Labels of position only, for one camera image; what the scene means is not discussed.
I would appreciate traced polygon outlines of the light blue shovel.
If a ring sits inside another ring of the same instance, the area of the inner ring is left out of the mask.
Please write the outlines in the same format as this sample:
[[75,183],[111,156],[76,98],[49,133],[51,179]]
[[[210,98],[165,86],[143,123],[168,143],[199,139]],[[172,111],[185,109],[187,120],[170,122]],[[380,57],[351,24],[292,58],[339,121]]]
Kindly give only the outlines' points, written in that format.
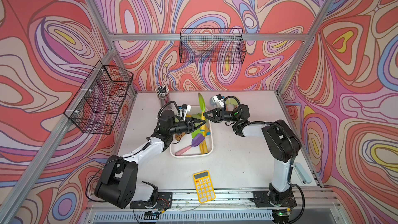
[[216,102],[214,96],[211,97],[211,98],[209,99],[209,104],[210,104],[210,106],[215,106],[215,107],[217,107],[217,102]]

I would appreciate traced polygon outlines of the green shovel wooden handle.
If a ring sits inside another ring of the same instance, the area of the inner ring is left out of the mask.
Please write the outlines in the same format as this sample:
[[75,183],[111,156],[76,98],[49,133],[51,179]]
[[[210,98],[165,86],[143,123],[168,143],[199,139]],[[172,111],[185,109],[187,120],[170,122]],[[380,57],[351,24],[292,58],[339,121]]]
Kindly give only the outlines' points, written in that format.
[[232,106],[236,107],[236,106],[238,106],[238,103],[237,103],[235,98],[230,97],[230,98],[226,99],[226,105],[227,106],[231,106],[232,105]]

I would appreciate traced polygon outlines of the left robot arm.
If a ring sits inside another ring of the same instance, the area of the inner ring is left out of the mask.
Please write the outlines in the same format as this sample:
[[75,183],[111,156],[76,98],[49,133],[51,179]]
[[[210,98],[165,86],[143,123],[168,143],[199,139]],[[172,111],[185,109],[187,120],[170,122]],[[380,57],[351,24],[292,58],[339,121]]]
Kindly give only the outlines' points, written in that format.
[[175,121],[174,111],[158,115],[157,125],[147,142],[123,156],[111,156],[102,169],[94,195],[119,208],[133,203],[154,207],[158,203],[158,187],[137,180],[138,171],[152,158],[163,153],[176,134],[190,134],[205,125],[202,119],[184,117]]

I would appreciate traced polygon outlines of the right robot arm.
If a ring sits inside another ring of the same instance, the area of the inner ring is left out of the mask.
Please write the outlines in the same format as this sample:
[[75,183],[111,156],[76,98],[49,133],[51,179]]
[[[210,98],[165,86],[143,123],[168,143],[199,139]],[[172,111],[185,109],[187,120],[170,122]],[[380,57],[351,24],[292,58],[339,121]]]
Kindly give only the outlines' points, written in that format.
[[293,131],[283,120],[275,122],[249,121],[247,105],[241,105],[233,111],[215,108],[204,113],[206,120],[214,123],[233,122],[233,131],[241,137],[263,138],[269,152],[274,157],[273,178],[267,193],[272,206],[281,206],[292,193],[291,175],[294,161],[302,145]]

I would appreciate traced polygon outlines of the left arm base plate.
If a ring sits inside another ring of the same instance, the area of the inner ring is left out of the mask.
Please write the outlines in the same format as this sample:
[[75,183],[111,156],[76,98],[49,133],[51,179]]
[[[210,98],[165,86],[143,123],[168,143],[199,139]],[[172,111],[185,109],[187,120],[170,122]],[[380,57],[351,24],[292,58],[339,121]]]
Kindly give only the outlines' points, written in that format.
[[133,201],[130,209],[148,209],[165,211],[172,207],[173,193],[171,191],[154,192],[148,201]]

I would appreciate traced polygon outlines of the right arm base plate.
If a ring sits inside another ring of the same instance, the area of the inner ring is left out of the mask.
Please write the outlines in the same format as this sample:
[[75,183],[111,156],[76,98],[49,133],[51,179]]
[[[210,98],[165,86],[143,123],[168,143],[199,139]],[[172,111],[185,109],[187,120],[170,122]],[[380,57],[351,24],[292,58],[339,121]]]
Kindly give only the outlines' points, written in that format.
[[256,207],[294,208],[297,206],[291,189],[285,192],[278,191],[254,191],[253,197],[249,199]]

